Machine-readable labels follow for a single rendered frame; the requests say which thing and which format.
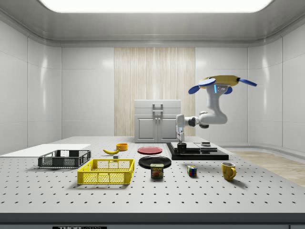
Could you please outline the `red plate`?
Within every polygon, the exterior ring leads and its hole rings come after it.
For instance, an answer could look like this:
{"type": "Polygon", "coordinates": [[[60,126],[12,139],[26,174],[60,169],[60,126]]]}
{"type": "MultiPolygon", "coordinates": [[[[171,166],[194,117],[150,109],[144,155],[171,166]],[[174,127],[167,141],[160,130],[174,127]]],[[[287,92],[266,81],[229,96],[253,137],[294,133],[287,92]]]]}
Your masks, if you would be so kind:
{"type": "Polygon", "coordinates": [[[160,154],[163,150],[156,146],[144,146],[138,148],[137,152],[144,155],[156,155],[160,154]]]}

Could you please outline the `white cabinet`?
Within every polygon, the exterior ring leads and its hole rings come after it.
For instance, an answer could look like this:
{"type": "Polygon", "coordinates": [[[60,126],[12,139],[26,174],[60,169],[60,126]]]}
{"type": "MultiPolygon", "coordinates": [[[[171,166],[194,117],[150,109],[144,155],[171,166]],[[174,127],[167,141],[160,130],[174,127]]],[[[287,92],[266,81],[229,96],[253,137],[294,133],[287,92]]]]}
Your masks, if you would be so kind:
{"type": "Polygon", "coordinates": [[[176,116],[180,113],[180,100],[135,100],[135,142],[177,142],[178,140],[176,139],[176,116]]]}

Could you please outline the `yellow basket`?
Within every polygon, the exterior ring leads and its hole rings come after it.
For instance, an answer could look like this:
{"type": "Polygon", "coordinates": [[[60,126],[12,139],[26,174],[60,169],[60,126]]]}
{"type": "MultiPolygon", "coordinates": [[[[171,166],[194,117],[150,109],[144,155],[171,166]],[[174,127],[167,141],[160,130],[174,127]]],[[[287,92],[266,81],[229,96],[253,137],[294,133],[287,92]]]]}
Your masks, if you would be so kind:
{"type": "Polygon", "coordinates": [[[129,184],[134,159],[92,159],[77,171],[78,184],[129,184]]]}

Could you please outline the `yellow mug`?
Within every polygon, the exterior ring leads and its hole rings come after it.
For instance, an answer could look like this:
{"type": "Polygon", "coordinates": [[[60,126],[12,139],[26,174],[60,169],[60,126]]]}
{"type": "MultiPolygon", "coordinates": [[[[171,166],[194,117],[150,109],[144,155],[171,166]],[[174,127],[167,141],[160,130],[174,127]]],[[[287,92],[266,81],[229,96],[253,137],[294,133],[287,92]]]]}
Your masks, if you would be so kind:
{"type": "Polygon", "coordinates": [[[235,164],[230,162],[222,162],[221,168],[224,179],[232,181],[236,176],[235,164]]]}

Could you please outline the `black plate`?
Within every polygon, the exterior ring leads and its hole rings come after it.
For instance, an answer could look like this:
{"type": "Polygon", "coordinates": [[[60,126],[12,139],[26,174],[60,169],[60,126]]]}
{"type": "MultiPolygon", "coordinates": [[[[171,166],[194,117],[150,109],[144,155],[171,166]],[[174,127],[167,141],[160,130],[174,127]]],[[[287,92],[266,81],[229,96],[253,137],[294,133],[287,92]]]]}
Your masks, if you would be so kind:
{"type": "Polygon", "coordinates": [[[143,168],[150,169],[151,164],[163,164],[167,168],[171,165],[171,160],[164,156],[145,156],[139,159],[139,165],[143,168]]]}

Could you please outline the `dark grey basket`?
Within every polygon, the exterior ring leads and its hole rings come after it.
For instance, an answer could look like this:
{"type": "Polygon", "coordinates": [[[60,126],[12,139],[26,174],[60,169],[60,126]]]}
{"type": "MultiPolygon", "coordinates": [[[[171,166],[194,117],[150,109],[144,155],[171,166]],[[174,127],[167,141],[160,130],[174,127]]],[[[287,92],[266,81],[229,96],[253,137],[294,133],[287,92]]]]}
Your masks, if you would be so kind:
{"type": "Polygon", "coordinates": [[[90,150],[55,150],[38,158],[43,168],[78,168],[91,158],[90,150]]]}

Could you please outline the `drone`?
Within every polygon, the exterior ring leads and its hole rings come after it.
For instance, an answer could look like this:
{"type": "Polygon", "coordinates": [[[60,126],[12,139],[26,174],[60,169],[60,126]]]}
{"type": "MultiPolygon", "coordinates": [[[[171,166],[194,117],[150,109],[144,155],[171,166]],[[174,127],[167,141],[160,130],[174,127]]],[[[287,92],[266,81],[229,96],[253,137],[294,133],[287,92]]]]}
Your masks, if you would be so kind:
{"type": "Polygon", "coordinates": [[[212,85],[227,84],[229,87],[224,94],[230,94],[233,91],[232,86],[237,85],[239,82],[242,82],[242,83],[245,83],[245,84],[248,84],[248,85],[251,85],[251,86],[257,86],[257,84],[254,83],[254,82],[251,82],[251,81],[246,80],[246,79],[239,78],[239,77],[234,76],[234,75],[217,75],[217,76],[207,77],[207,78],[204,78],[204,79],[200,80],[199,83],[196,86],[189,89],[188,93],[189,94],[194,94],[200,88],[205,89],[206,86],[209,86],[211,84],[212,85]]]}

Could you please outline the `black stove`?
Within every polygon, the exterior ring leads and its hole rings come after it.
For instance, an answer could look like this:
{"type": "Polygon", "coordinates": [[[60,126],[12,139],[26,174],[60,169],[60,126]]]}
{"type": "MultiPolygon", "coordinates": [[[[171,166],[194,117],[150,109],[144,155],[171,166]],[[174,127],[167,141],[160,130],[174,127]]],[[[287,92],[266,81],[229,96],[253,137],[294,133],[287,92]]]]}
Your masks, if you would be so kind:
{"type": "Polygon", "coordinates": [[[167,143],[172,154],[172,160],[228,160],[229,155],[210,142],[186,142],[186,147],[181,153],[178,142],[167,143]]]}

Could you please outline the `flat-sided can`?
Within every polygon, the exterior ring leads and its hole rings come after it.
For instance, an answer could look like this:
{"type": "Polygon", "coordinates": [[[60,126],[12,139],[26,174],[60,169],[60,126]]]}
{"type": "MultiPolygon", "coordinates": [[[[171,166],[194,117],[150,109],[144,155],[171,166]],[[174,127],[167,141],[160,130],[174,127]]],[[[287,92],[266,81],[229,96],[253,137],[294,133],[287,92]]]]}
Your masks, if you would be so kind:
{"type": "Polygon", "coordinates": [[[151,178],[163,178],[164,164],[150,164],[151,178]]]}

